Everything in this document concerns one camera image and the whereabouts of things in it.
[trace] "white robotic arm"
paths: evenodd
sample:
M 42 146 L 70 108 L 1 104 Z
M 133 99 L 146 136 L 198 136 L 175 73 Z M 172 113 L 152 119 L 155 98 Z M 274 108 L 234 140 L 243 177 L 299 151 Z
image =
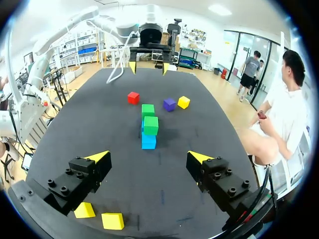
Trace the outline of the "white robotic arm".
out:
M 22 96 L 20 91 L 17 89 L 13 76 L 12 66 L 10 64 L 11 31 L 8 33 L 6 41 L 6 63 L 9 64 L 9 66 L 7 66 L 8 79 L 14 98 L 14 107 L 12 111 L 14 120 L 11 120 L 8 111 L 0 113 L 2 115 L 2 118 L 0 119 L 0 136 L 14 137 L 17 134 L 21 143 L 24 143 L 25 140 L 28 139 L 33 147 L 37 146 L 41 136 L 46 130 L 46 126 L 43 124 L 41 116 L 46 110 L 47 102 L 50 102 L 50 99 L 48 95 L 43 93 L 40 89 L 43 85 L 45 70 L 54 52 L 52 44 L 82 21 L 87 21 L 89 24 L 96 26 L 102 31 L 114 35 L 122 43 L 128 40 L 132 31 L 138 31 L 137 23 L 115 26 L 114 23 L 108 19 L 110 18 L 100 16 L 98 8 L 96 6 L 92 6 L 75 15 L 64 27 L 54 31 L 47 38 L 37 41 L 33 48 L 33 52 L 40 58 L 34 63 L 29 73 L 24 91 L 25 96 Z M 128 43 L 132 44 L 136 41 L 137 38 L 130 38 Z M 36 132 L 37 138 L 35 138 L 34 134 L 33 136 L 31 135 L 33 132 Z

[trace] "blue cube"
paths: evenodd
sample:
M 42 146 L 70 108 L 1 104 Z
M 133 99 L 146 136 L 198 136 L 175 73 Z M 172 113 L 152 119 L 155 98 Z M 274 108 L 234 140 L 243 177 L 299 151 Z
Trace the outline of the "blue cube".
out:
M 176 101 L 173 100 L 172 98 L 168 98 L 164 100 L 163 107 L 168 111 L 171 112 L 175 110 L 176 107 Z
M 156 147 L 156 136 L 146 135 L 142 132 L 142 149 L 155 149 Z

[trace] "wooden floor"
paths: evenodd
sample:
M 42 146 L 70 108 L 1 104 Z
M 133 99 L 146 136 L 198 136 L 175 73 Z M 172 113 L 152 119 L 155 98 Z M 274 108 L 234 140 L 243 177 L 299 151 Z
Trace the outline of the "wooden floor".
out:
M 101 69 L 101 64 L 88 63 L 83 64 L 83 74 L 77 77 L 73 82 L 67 85 L 67 90 L 70 97 L 97 71 Z M 154 68 L 152 62 L 138 62 L 137 67 L 141 68 Z M 224 110 L 228 119 L 232 125 L 236 127 L 247 127 L 250 119 L 256 113 L 254 108 L 247 102 L 239 101 L 239 96 L 236 95 L 237 89 L 230 85 L 227 81 L 223 80 L 220 76 L 216 76 L 213 72 L 203 71 L 197 69 L 187 69 L 179 67 L 178 71 L 194 74 L 199 81 L 208 89 L 208 91 L 214 96 L 221 108 Z M 53 90 L 49 91 L 51 99 L 56 97 L 56 93 Z M 53 109 L 49 109 L 48 114 L 52 116 L 54 114 Z M 15 180 L 10 180 L 10 183 L 4 182 L 6 189 L 9 188 L 11 183 L 19 180 L 25 180 L 26 173 L 21 169 L 22 159 L 13 163 L 11 166 L 11 174 Z M 3 166 L 0 165 L 0 175 L 4 180 Z

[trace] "bolt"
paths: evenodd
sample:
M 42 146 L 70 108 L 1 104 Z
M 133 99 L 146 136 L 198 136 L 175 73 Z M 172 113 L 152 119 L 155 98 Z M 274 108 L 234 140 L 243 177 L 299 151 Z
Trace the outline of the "bolt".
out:
M 220 174 L 220 173 L 215 173 L 215 174 L 214 174 L 214 179 L 215 179 L 215 180 L 220 179 L 220 177 L 221 177 L 221 174 Z
M 232 173 L 233 173 L 233 172 L 231 171 L 231 169 L 230 169 L 230 168 L 226 170 L 226 175 L 228 175 L 228 176 L 229 176 L 229 175 L 231 175 Z
M 24 197 L 24 196 L 20 196 L 20 197 L 19 197 L 19 200 L 20 200 L 21 202 L 24 202 L 24 201 L 25 201 L 25 197 Z
M 67 168 L 67 169 L 65 170 L 65 173 L 66 173 L 67 175 L 71 175 L 71 174 L 72 174 L 72 170 L 69 169 L 69 168 Z
M 69 193 L 69 189 L 65 186 L 61 187 L 60 191 L 63 195 L 67 195 Z
M 55 182 L 54 182 L 52 179 L 49 179 L 49 180 L 48 180 L 48 185 L 49 185 L 51 188 L 54 188 L 54 187 L 55 187 Z
M 235 194 L 236 194 L 236 188 L 230 188 L 230 189 L 228 189 L 228 195 L 229 196 L 234 196 Z
M 77 174 L 76 174 L 76 177 L 77 177 L 78 179 L 82 179 L 82 178 L 84 178 L 84 175 L 83 175 L 83 173 L 77 173 Z
M 248 181 L 248 180 L 245 180 L 241 186 L 242 186 L 243 188 L 248 188 L 248 187 L 249 187 L 249 181 Z

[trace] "red cube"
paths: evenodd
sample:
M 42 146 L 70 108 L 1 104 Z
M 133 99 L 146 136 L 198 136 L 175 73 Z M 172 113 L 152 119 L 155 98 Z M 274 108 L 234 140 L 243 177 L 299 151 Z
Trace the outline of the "red cube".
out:
M 136 92 L 131 92 L 128 94 L 128 102 L 133 105 L 137 105 L 140 101 L 140 94 Z

